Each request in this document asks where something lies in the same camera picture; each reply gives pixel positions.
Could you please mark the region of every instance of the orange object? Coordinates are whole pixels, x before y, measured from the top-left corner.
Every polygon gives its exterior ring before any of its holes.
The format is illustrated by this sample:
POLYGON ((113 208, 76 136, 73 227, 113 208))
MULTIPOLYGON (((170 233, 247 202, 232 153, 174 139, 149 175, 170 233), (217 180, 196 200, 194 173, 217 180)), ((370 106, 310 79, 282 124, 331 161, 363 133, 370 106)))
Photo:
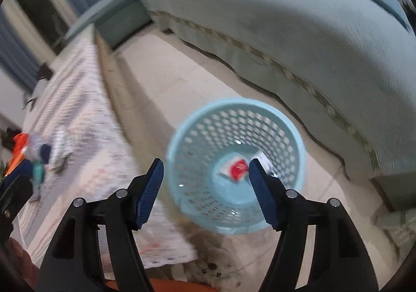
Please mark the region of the orange object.
POLYGON ((10 175, 14 169, 24 160, 24 155, 22 153, 22 149, 26 146, 28 142, 29 135, 28 134, 17 134, 13 137, 15 141, 15 147, 13 148, 12 152, 12 159, 9 161, 9 166, 6 171, 6 176, 10 175))
MULTIPOLYGON (((218 292, 213 287, 194 282, 181 282, 177 280, 163 280, 149 278, 155 292, 218 292)), ((118 290, 115 280, 108 280, 107 286, 118 290)))

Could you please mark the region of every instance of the basket rim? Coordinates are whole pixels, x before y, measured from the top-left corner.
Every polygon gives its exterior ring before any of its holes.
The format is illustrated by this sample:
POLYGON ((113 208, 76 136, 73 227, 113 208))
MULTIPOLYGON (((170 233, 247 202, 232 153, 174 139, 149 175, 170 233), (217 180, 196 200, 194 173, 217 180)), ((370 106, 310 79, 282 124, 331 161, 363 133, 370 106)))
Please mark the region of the basket rim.
POLYGON ((305 177, 305 167, 306 167, 306 149, 302 140, 302 137, 295 127, 295 125, 292 123, 292 121, 283 114, 280 110, 274 108, 273 106, 264 103, 259 100, 255 99, 248 99, 244 97, 238 97, 238 98, 226 98, 221 99, 219 101, 215 101, 212 103, 209 103, 206 106, 203 106, 193 112, 190 116, 188 116, 182 124, 176 129, 175 133, 172 136, 172 139, 168 145, 168 149, 166 152, 166 175, 167 175, 167 182, 169 191, 172 195, 172 198, 175 202, 175 204, 179 207, 180 211, 184 213, 186 216, 188 216, 195 224, 198 224, 208 230, 217 232, 217 233, 223 233, 223 234, 239 234, 239 233, 247 233, 247 232, 254 232, 261 230, 265 228, 268 224, 265 221, 261 221, 259 223, 253 224, 251 226, 241 226, 241 227, 216 227, 209 223, 204 223, 203 220, 199 217, 197 217, 195 214, 190 213, 190 211, 187 211, 186 206, 183 204, 180 204, 180 197, 177 197, 174 195, 175 192, 177 192, 177 188, 174 185, 173 181, 173 175, 175 173, 174 169, 174 160, 177 153, 177 150, 179 148, 179 145, 182 141, 182 139, 185 137, 186 132, 193 127, 193 125, 200 120, 201 116, 204 116, 208 112, 211 112, 215 109, 219 109, 224 106, 230 106, 233 104, 248 104, 260 107, 264 110, 267 110, 277 116, 282 122, 286 125, 286 127, 290 130, 290 132, 293 135, 293 138, 295 140, 295 143, 298 148, 298 157, 299 157, 299 170, 298 174, 295 180, 295 185, 293 187, 294 190, 297 192, 300 192, 304 185, 304 177, 305 177))

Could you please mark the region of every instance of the light blue sofa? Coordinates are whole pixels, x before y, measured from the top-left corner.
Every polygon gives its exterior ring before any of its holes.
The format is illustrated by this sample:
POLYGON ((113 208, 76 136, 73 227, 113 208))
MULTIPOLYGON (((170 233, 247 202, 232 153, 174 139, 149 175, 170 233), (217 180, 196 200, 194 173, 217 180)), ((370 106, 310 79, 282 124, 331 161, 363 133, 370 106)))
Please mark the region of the light blue sofa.
POLYGON ((142 1, 278 95, 350 179, 416 171, 416 37, 397 0, 142 1))
POLYGON ((65 35, 67 44, 90 23, 111 47, 116 47, 150 22, 140 0, 100 0, 84 12, 65 35))

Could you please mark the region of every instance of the metal screw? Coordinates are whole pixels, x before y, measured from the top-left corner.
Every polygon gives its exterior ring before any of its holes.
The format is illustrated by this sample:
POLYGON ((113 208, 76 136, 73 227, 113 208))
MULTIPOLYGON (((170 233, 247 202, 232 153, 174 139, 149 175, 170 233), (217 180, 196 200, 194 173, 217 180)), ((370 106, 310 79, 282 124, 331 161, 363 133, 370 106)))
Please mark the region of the metal screw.
POLYGON ((295 190, 289 189, 286 191, 286 196, 289 198, 296 198, 297 192, 295 190))
POLYGON ((74 207, 79 208, 82 204, 84 204, 84 200, 82 198, 76 198, 72 204, 74 207))
POLYGON ((336 198, 331 198, 329 200, 329 204, 331 204, 334 208, 336 208, 341 205, 341 202, 337 200, 336 198))
POLYGON ((123 198, 123 197, 126 197, 126 196, 127 196, 127 190, 126 190, 126 189, 120 189, 120 190, 117 190, 117 192, 116 192, 116 196, 117 196, 118 198, 123 198))

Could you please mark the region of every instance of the wall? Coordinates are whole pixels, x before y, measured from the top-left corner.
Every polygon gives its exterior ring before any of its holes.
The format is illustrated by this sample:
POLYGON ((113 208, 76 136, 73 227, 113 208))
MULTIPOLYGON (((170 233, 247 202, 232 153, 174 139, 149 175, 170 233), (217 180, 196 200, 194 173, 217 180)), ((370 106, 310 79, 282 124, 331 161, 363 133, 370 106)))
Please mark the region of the wall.
POLYGON ((22 128, 25 116, 23 94, 23 89, 0 69, 0 117, 18 128, 22 128))

